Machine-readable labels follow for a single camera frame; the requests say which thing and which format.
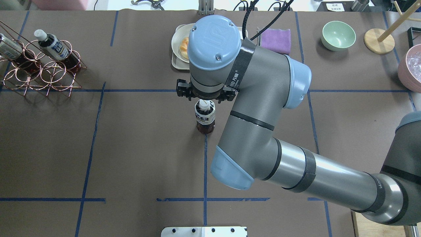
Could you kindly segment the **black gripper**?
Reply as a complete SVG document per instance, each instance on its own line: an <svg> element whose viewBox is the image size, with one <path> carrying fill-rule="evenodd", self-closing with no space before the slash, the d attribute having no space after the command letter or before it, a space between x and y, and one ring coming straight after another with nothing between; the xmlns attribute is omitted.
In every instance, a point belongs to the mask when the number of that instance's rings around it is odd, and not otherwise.
<svg viewBox="0 0 421 237"><path fill-rule="evenodd" d="M222 101L233 101L236 97L236 90L223 86L216 92L203 92L196 88L192 82L187 83L186 80L178 79L176 85L176 93L180 97L186 97L191 101L192 98L199 98L202 100L217 100L218 103Z"/></svg>

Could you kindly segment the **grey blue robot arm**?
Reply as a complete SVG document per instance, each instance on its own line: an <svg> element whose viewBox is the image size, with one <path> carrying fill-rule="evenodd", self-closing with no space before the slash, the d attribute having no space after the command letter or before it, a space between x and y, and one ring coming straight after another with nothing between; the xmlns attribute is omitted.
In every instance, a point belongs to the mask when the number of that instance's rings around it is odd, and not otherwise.
<svg viewBox="0 0 421 237"><path fill-rule="evenodd" d="M308 92L307 65L241 39L222 15L191 27L187 52L190 83L177 81L178 96L223 101L224 88L238 92L212 159L218 181L248 190L259 179L379 224L420 222L420 111L402 118L380 173L357 171L273 137L281 110L296 108Z"/></svg>

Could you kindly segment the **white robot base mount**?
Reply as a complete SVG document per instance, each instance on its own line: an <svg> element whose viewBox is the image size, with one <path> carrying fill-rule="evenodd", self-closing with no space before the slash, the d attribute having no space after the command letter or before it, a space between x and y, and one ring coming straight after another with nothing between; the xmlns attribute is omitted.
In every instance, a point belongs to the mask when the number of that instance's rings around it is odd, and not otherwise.
<svg viewBox="0 0 421 237"><path fill-rule="evenodd" d="M189 226L166 227L161 237L247 237L247 227L243 226Z"/></svg>

